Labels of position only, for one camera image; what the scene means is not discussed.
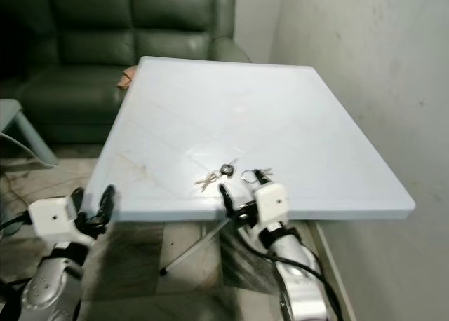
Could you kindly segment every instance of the white wall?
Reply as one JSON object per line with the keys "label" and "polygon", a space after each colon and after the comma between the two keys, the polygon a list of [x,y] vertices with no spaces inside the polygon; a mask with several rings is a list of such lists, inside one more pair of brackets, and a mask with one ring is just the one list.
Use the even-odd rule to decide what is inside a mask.
{"label": "white wall", "polygon": [[316,68],[417,202],[322,224],[357,320],[449,320],[449,0],[283,0],[272,50]]}
{"label": "white wall", "polygon": [[268,63],[281,0],[237,0],[235,40],[254,63]]}

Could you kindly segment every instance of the sofa armrest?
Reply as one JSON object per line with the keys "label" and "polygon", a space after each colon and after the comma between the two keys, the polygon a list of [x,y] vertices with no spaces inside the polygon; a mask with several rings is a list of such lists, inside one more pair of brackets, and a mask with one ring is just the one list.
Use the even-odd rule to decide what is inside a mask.
{"label": "sofa armrest", "polygon": [[212,42],[212,60],[221,62],[251,63],[244,51],[229,37],[220,37]]}

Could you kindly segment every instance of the sofa backrest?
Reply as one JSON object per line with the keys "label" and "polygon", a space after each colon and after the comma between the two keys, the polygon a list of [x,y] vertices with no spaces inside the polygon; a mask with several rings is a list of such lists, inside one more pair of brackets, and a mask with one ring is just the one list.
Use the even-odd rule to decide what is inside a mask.
{"label": "sofa backrest", "polygon": [[124,66],[143,55],[207,60],[211,41],[234,32],[234,0],[0,0],[0,5],[16,10],[32,29],[29,58],[40,63]]}

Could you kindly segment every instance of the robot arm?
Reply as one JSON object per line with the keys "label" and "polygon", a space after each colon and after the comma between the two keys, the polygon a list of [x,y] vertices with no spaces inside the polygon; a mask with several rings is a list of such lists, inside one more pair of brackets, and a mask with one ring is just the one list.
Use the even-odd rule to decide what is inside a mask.
{"label": "robot arm", "polygon": [[[321,291],[323,276],[315,255],[305,247],[294,228],[288,228],[288,199],[285,187],[272,182],[261,170],[251,171],[259,186],[253,189],[253,201],[234,210],[225,186],[220,185],[227,214],[232,218],[237,237],[252,253],[274,260],[281,288],[281,311],[284,320],[330,320],[326,300]],[[325,287],[328,293],[330,286]],[[332,291],[333,306],[335,293]],[[338,320],[340,306],[337,304]]]}
{"label": "robot arm", "polygon": [[34,277],[4,306],[5,321],[72,321],[81,305],[83,264],[98,235],[106,231],[114,208],[115,189],[108,186],[97,216],[87,219],[79,212],[83,189],[72,195],[38,200],[28,212],[36,234],[54,245]]}

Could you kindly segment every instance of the table top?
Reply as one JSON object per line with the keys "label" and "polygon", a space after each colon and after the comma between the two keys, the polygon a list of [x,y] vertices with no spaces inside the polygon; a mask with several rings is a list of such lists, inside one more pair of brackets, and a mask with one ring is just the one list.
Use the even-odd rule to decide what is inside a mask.
{"label": "table top", "polygon": [[219,182],[194,185],[237,158],[228,186],[251,199],[244,170],[271,168],[291,219],[397,219],[415,203],[311,67],[143,57],[83,208],[108,184],[120,221],[211,220],[225,215]]}
{"label": "table top", "polygon": [[8,127],[19,111],[20,104],[17,100],[0,99],[0,132]]}

